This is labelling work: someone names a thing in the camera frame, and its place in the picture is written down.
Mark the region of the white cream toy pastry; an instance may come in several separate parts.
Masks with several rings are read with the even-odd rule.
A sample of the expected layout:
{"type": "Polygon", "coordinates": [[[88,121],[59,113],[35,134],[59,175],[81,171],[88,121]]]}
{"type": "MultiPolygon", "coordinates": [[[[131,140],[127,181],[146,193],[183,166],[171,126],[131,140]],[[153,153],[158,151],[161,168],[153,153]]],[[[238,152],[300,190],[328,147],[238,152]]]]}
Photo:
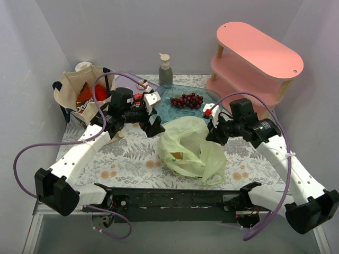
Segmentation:
{"type": "Polygon", "coordinates": [[[137,88],[139,90],[145,90],[148,87],[148,81],[146,79],[141,79],[137,82],[137,88]]]}

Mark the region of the light green plastic grocery bag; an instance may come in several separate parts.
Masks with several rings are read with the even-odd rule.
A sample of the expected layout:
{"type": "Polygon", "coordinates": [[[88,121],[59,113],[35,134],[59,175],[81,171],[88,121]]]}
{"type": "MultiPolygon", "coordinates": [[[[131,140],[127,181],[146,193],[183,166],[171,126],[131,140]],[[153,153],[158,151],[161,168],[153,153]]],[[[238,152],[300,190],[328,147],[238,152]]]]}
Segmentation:
{"type": "Polygon", "coordinates": [[[184,116],[164,124],[158,141],[161,161],[173,173],[199,178],[204,185],[225,181],[227,158],[221,145],[207,141],[206,122],[196,116],[184,116]],[[182,152],[182,160],[173,160],[170,153],[182,152]]]}

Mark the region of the orange toy bread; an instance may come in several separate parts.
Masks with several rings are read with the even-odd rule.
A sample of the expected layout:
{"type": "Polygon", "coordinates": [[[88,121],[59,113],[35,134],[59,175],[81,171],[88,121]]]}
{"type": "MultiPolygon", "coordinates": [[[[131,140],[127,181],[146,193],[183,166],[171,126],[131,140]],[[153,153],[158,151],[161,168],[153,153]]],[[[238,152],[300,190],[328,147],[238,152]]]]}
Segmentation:
{"type": "Polygon", "coordinates": [[[182,160],[183,159],[183,153],[182,152],[172,152],[170,153],[173,160],[182,160]]]}

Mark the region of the red grape bunch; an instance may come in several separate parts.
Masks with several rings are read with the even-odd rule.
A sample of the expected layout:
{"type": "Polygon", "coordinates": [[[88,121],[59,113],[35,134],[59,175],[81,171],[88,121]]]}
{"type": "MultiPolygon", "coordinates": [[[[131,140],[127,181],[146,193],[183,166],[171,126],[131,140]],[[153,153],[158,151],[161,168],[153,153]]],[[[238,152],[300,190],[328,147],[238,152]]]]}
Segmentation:
{"type": "Polygon", "coordinates": [[[182,96],[178,98],[171,97],[169,100],[171,105],[176,108],[187,107],[190,109],[198,109],[202,106],[204,97],[196,93],[191,93],[191,94],[182,94],[182,96]]]}

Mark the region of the orange Doritos chip bag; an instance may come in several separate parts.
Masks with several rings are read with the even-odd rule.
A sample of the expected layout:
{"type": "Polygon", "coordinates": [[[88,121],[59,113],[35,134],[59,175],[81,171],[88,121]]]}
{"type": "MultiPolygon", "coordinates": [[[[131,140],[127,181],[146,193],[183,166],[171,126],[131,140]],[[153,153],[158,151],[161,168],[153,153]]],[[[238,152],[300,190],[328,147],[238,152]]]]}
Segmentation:
{"type": "MultiPolygon", "coordinates": [[[[108,97],[108,91],[100,84],[95,86],[95,97],[97,101],[104,101],[108,97]]],[[[78,113],[83,113],[89,103],[94,102],[92,88],[88,83],[85,83],[77,97],[76,108],[78,113]]]]}

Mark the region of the beige canvas tote bag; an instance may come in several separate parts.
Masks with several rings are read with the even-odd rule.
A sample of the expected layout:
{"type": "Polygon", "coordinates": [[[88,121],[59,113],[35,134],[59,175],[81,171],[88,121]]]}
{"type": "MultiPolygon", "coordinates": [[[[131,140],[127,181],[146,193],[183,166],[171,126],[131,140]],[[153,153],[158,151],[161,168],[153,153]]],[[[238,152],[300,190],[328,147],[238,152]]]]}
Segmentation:
{"type": "Polygon", "coordinates": [[[95,97],[95,86],[97,84],[100,84],[108,91],[107,99],[98,101],[99,106],[111,101],[111,92],[115,90],[114,75],[101,76],[110,71],[105,67],[90,65],[81,71],[65,72],[58,81],[53,83],[53,96],[59,104],[66,122],[69,122],[70,117],[73,116],[83,126],[88,126],[98,113],[95,102],[89,103],[82,114],[77,112],[77,97],[85,83],[91,86],[93,98],[95,97]]]}

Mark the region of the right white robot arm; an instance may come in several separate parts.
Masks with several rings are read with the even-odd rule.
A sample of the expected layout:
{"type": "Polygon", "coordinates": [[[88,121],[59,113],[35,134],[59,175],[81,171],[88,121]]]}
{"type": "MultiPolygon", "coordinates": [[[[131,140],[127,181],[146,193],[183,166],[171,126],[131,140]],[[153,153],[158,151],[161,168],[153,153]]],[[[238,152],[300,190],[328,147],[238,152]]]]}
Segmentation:
{"type": "Polygon", "coordinates": [[[338,191],[328,191],[313,178],[288,148],[282,131],[270,119],[259,120],[252,102],[246,98],[230,103],[231,120],[222,116],[219,106],[207,104],[204,117],[209,119],[206,140],[225,145],[229,138],[249,142],[285,180],[283,193],[265,188],[258,182],[245,185],[236,198],[226,204],[252,210],[266,208],[271,214],[254,228],[259,231],[270,218],[280,215],[299,234],[305,234],[330,220],[338,208],[338,191]]]}

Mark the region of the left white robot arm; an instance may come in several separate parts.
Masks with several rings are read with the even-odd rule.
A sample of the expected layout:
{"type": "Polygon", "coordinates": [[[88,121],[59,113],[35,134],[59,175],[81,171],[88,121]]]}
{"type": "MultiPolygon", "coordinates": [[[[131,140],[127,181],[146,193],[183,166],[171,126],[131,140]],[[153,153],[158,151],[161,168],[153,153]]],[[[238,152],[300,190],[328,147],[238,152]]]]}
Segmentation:
{"type": "Polygon", "coordinates": [[[108,211],[113,205],[111,188],[98,183],[76,188],[76,179],[92,157],[126,123],[138,123],[149,138],[164,132],[160,116],[152,118],[157,113],[153,107],[160,101],[159,93],[150,87],[141,98],[135,98],[128,88],[113,90],[111,100],[100,107],[79,143],[49,169],[40,168],[36,172],[34,180],[38,200],[62,216],[68,216],[78,206],[87,205],[95,205],[102,212],[108,211]]]}

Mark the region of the blue transparent plastic tray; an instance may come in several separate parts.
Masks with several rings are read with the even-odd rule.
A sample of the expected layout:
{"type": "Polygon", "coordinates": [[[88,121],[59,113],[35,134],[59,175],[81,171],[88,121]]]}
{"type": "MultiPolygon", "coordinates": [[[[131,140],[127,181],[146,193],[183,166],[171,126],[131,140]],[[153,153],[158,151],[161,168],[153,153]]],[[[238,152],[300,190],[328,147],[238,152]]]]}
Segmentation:
{"type": "MultiPolygon", "coordinates": [[[[196,116],[203,118],[203,107],[206,104],[216,103],[221,99],[218,93],[209,89],[183,85],[170,84],[159,86],[156,89],[156,92],[159,93],[161,102],[155,106],[155,110],[157,111],[157,115],[161,117],[162,124],[184,116],[196,116]],[[179,108],[172,105],[170,100],[171,98],[180,98],[183,94],[192,93],[203,97],[202,105],[199,108],[190,109],[187,106],[179,108]]],[[[206,123],[209,122],[208,119],[203,118],[203,120],[206,123]]]]}

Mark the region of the purple plastic lid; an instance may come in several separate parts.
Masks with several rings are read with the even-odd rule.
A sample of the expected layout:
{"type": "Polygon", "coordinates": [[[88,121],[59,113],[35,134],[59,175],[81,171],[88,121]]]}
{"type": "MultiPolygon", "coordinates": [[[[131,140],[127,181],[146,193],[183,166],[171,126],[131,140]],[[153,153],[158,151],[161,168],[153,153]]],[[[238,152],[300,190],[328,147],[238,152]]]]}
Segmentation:
{"type": "Polygon", "coordinates": [[[136,93],[143,93],[144,92],[144,88],[141,86],[138,86],[135,81],[141,83],[143,80],[145,80],[145,78],[142,78],[140,76],[137,76],[135,74],[132,74],[130,72],[123,72],[124,75],[128,76],[124,77],[124,76],[120,76],[120,75],[115,75],[114,79],[115,79],[115,87],[124,87],[124,88],[128,88],[130,90],[133,91],[134,94],[136,93]]]}

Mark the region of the floral table mat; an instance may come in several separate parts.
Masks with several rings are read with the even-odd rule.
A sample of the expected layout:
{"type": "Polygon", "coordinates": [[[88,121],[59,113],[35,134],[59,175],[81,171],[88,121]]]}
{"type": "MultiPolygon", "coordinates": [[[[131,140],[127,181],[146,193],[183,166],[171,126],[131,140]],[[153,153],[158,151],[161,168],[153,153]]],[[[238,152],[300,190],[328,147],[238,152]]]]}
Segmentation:
{"type": "MultiPolygon", "coordinates": [[[[147,138],[137,124],[127,124],[124,137],[104,146],[82,169],[76,185],[100,183],[110,187],[206,189],[200,179],[172,173],[157,151],[158,137],[147,138]]],[[[226,179],[212,189],[238,190],[251,182],[281,192],[284,181],[271,164],[243,139],[223,147],[228,159],[226,179]]]]}

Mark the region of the grey soap pump bottle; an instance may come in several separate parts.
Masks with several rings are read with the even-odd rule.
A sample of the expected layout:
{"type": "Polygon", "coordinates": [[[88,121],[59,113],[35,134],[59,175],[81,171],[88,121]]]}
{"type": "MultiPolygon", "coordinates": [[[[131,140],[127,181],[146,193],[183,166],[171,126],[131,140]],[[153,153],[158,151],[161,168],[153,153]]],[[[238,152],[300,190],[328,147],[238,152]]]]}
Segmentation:
{"type": "Polygon", "coordinates": [[[173,83],[173,71],[170,67],[170,56],[168,54],[160,53],[160,60],[162,64],[158,70],[159,85],[169,85],[173,83]]]}

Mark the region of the pink three-tier shelf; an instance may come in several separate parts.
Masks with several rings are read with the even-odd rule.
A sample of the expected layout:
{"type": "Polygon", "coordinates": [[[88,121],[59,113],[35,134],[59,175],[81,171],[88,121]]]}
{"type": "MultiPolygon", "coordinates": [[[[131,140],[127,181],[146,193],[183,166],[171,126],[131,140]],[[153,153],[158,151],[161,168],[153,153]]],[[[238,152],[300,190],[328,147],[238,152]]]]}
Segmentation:
{"type": "Polygon", "coordinates": [[[206,88],[229,98],[230,102],[246,97],[253,103],[260,119],[269,112],[254,94],[270,109],[283,99],[293,80],[302,73],[304,62],[295,51],[243,22],[228,22],[217,30],[218,50],[211,60],[212,74],[206,88]]]}

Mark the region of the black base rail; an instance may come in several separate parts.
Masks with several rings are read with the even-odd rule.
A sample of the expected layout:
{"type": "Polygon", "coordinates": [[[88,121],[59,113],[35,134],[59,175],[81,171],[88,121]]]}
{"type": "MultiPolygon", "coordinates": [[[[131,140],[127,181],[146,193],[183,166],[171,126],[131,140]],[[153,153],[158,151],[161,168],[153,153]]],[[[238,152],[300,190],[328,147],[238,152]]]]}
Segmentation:
{"type": "Polygon", "coordinates": [[[253,208],[248,192],[257,186],[260,183],[252,182],[240,190],[109,187],[108,200],[98,207],[117,212],[131,222],[235,223],[237,212],[253,208]]]}

